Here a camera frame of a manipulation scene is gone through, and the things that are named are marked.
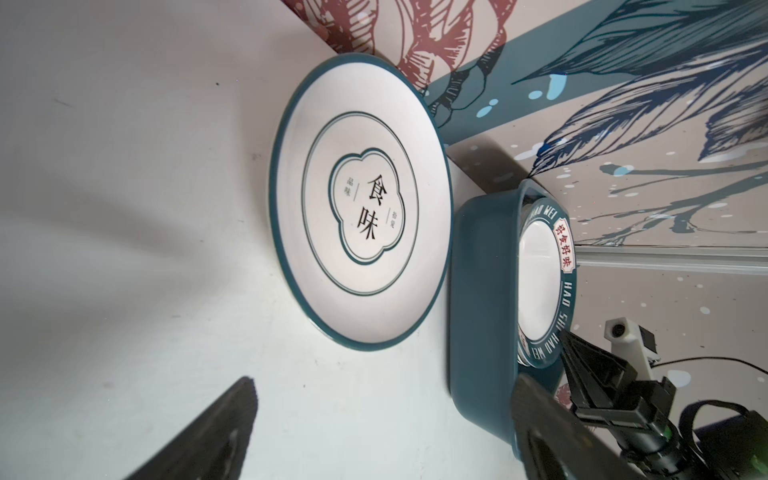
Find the white plate black flower outline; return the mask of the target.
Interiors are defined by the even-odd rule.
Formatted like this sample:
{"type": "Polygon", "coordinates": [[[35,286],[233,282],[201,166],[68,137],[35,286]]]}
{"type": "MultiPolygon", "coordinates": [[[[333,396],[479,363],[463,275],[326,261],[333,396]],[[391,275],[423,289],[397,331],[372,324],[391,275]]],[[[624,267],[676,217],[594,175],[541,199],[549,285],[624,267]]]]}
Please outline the white plate black flower outline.
{"type": "Polygon", "coordinates": [[[449,161],[421,95],[367,54],[324,61],[273,143],[270,230],[285,281],[340,345],[392,347],[430,312],[448,268],[449,161]]]}

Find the green ring plate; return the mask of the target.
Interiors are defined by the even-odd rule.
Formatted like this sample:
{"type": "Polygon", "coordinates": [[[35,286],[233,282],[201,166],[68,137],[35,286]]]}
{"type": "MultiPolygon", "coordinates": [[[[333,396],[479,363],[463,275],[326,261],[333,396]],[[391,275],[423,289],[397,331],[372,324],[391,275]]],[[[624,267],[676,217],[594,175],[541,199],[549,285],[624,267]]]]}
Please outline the green ring plate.
{"type": "Polygon", "coordinates": [[[574,237],[565,210],[551,198],[526,205],[518,248],[518,362],[544,369],[559,358],[571,329],[577,290],[574,237]]]}

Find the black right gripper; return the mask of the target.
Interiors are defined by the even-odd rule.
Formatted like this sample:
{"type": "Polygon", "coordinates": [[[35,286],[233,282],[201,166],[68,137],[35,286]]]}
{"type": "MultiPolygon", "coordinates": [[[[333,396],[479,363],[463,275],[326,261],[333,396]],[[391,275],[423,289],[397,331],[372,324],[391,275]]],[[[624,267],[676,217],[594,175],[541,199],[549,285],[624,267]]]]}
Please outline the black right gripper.
{"type": "Polygon", "coordinates": [[[672,383],[637,381],[626,360],[568,331],[558,338],[575,416],[607,430],[620,457],[637,468],[682,468],[684,448],[669,419],[672,383]]]}

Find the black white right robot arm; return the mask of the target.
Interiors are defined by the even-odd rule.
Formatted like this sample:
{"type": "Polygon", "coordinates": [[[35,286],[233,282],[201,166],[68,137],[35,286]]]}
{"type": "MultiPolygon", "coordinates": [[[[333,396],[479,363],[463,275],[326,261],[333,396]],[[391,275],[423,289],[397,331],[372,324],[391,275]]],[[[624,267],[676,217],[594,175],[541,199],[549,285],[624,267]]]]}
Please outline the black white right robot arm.
{"type": "Polygon", "coordinates": [[[767,422],[759,412],[701,400],[674,423],[677,388],[669,378],[643,380],[628,361],[570,332],[559,337],[572,413],[607,430],[621,458],[647,478],[766,478],[767,422]]]}

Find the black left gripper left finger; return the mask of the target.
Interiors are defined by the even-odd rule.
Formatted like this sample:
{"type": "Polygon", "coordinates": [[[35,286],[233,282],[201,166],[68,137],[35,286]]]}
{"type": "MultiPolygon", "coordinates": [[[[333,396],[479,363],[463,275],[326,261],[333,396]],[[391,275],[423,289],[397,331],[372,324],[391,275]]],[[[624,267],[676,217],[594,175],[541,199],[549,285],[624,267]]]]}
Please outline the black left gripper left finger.
{"type": "Polygon", "coordinates": [[[254,380],[243,376],[129,477],[238,479],[257,411],[254,380]]]}

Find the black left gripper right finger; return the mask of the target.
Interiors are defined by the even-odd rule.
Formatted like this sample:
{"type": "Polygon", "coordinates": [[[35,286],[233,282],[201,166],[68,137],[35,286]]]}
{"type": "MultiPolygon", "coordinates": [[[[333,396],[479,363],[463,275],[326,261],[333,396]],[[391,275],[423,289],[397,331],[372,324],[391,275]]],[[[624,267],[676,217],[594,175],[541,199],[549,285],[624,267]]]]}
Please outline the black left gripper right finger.
{"type": "Polygon", "coordinates": [[[577,479],[643,477],[527,374],[516,380],[511,414],[529,479],[564,479],[566,472],[577,479]]]}

